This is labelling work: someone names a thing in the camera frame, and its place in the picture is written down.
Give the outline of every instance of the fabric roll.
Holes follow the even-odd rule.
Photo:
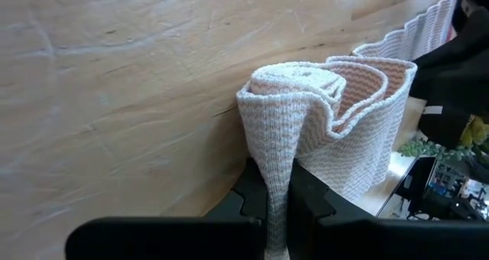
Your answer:
[[[443,43],[454,1],[441,0],[354,56],[262,67],[238,91],[248,148],[269,193],[266,259],[288,258],[294,158],[352,202],[384,179],[417,69],[408,60]]]

